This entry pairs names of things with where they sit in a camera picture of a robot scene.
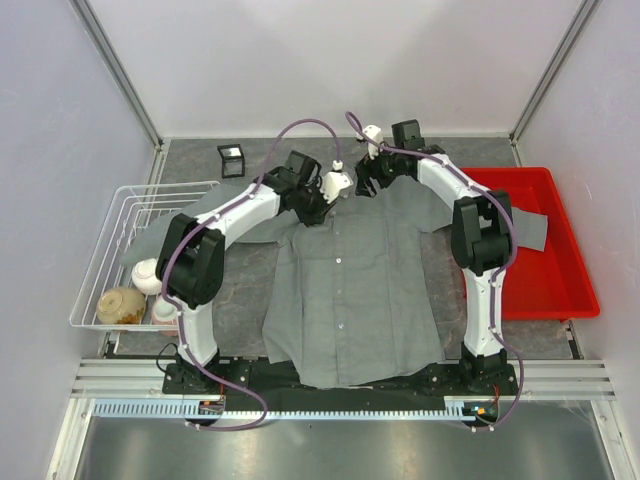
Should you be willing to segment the black box with brooch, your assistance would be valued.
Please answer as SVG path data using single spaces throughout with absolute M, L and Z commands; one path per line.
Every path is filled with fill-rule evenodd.
M 219 145 L 221 177 L 223 179 L 242 178 L 246 172 L 246 159 L 240 144 Z

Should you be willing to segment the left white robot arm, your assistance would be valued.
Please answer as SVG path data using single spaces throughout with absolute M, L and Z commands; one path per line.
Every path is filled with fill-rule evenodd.
M 316 159 L 292 151 L 283 165 L 221 205 L 197 215 L 179 213 L 169 221 L 156 277 L 163 302 L 176 314 L 179 344 L 166 378 L 198 393 L 228 383 L 215 365 L 219 347 L 212 325 L 227 249 L 235 243 L 276 242 L 297 227 L 322 224 L 341 189 L 350 185 L 342 168 L 324 173 Z

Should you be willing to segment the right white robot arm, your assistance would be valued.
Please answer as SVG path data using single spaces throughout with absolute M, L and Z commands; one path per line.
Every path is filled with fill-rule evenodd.
M 465 281 L 466 331 L 457 362 L 424 369 L 429 390 L 435 395 L 516 394 L 520 382 L 501 327 L 503 284 L 518 249 L 509 195 L 477 183 L 446 153 L 429 149 L 415 120 L 393 125 L 395 143 L 388 145 L 377 126 L 363 126 L 351 112 L 345 117 L 368 148 L 356 166 L 361 193 L 372 196 L 406 176 L 433 191 L 452 212 L 451 251 Z

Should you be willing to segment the grey shirt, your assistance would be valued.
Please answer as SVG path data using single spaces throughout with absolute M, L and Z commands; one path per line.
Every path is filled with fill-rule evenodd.
M 442 361 L 420 237 L 451 209 L 410 177 L 373 198 L 340 199 L 322 224 L 297 227 L 279 246 L 263 340 L 317 388 L 411 375 Z

